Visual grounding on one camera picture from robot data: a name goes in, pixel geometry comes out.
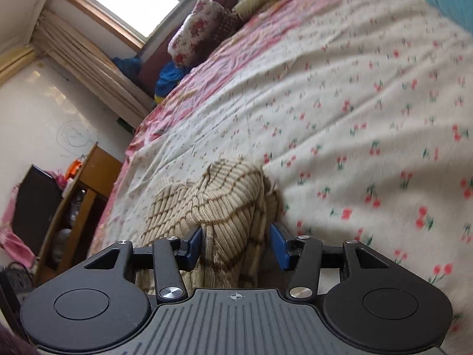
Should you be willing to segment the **wooden desk shelf unit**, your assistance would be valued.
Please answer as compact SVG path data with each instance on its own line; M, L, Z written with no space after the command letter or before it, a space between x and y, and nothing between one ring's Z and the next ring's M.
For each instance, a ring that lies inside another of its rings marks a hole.
M121 167L98 145L91 148L46 233L33 276L36 286L86 259Z

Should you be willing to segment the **black monitor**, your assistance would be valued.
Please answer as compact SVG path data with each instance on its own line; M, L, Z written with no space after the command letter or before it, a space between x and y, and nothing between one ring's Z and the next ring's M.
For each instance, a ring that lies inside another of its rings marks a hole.
M50 223L62 201L62 189L52 174L31 165L19 185L12 220L13 232L38 256Z

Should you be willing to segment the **beige curtain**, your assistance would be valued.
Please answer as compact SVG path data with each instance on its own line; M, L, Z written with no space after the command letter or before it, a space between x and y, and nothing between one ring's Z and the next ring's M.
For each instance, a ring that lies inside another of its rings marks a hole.
M42 11L32 34L32 43L133 128L137 128L152 111L151 97L126 77L92 41L57 14Z

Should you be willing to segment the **blue crumpled cloth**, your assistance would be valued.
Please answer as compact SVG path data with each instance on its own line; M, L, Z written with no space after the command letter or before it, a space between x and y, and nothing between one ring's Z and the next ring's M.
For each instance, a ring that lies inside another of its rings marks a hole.
M155 84L155 99L164 99L191 69L190 67L177 67L172 61L166 63Z

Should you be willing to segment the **beige striped knit sweater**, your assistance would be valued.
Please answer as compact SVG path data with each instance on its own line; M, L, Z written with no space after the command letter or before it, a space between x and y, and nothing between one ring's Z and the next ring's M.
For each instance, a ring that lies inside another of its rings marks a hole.
M262 167L219 159L198 181L170 184L158 192L140 244L170 235L183 238L200 226L203 252L192 271L181 273L186 290L254 288L278 207L277 186Z

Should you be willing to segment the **floral red white quilt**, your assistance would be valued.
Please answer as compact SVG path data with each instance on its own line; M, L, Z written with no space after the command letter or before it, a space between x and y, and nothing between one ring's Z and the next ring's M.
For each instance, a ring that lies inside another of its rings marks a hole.
M213 0L198 0L168 45L177 67L196 67L243 25L239 16Z

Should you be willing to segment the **pink cloth on desk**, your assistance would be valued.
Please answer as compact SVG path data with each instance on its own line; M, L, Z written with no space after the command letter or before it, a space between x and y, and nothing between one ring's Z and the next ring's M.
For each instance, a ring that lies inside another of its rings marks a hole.
M19 185L16 184L10 192L10 199L1 216L1 248L15 262L31 268L35 263L35 254L13 232L14 211L18 197Z

